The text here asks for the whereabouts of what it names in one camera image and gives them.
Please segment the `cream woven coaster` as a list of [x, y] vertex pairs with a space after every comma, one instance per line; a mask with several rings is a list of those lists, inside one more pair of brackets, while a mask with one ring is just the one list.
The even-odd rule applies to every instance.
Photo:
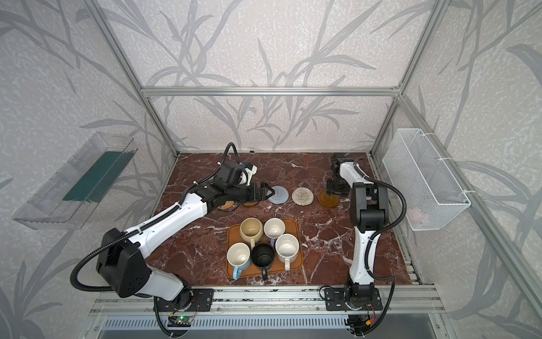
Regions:
[[299, 206], [308, 206], [313, 203], [313, 192], [306, 187], [299, 187], [292, 192], [292, 200]]

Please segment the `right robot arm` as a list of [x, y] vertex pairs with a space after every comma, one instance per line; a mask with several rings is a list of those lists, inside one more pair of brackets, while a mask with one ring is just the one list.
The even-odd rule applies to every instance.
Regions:
[[[349, 281], [353, 285], [370, 285], [375, 281], [395, 283], [395, 277], [377, 276], [374, 273], [375, 252], [382, 233], [399, 225], [407, 213], [405, 195], [395, 186], [371, 178], [360, 167], [357, 159], [334, 154], [330, 160], [332, 176], [326, 182], [329, 195], [348, 196], [349, 218], [354, 228], [354, 258], [349, 269]], [[389, 221], [389, 192], [401, 203], [402, 210], [392, 222]]]

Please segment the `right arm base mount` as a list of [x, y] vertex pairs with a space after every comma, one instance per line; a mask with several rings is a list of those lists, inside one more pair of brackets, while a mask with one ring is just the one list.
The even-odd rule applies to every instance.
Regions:
[[380, 292], [373, 285], [346, 286], [322, 290], [325, 308], [331, 312], [349, 311], [382, 311], [384, 309]]

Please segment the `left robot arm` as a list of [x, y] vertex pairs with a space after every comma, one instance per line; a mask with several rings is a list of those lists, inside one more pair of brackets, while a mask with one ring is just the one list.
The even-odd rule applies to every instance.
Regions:
[[[161, 213], [123, 232], [111, 229], [101, 246], [74, 266], [71, 285], [83, 292], [115, 292], [121, 298], [145, 295], [168, 302], [189, 298], [190, 287], [181, 278], [153, 268], [145, 260], [170, 237], [228, 201], [244, 204], [272, 197], [275, 190], [271, 186], [252, 181], [257, 170], [250, 162], [224, 160], [211, 176], [194, 182], [180, 201]], [[92, 259], [97, 261], [96, 271], [105, 286], [86, 285], [78, 279]]]

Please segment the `beige ceramic mug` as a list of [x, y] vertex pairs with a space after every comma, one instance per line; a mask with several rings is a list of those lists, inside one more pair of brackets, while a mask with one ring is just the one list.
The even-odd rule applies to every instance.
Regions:
[[257, 218], [245, 219], [239, 227], [241, 239], [253, 249], [263, 237], [263, 224]]

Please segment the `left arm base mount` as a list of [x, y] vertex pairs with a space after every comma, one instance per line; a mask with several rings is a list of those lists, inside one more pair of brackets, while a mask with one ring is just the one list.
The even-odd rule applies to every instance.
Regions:
[[153, 307], [158, 312], [209, 312], [213, 304], [214, 289], [195, 288], [181, 291], [173, 301], [158, 298]]

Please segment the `woven straw coaster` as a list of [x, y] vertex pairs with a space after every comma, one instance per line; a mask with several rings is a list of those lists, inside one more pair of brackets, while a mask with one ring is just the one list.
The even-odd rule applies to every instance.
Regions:
[[235, 203], [233, 201], [227, 201], [224, 205], [220, 206], [219, 209], [220, 210], [228, 210], [228, 209], [232, 208], [234, 205], [235, 205]]

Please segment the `grey woven coaster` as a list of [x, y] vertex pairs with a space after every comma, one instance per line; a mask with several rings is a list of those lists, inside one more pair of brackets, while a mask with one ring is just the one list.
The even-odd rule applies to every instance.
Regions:
[[272, 190], [274, 191], [274, 194], [268, 199], [269, 202], [275, 204], [275, 205], [281, 205], [288, 201], [289, 198], [289, 192], [286, 188], [283, 186], [273, 186]]

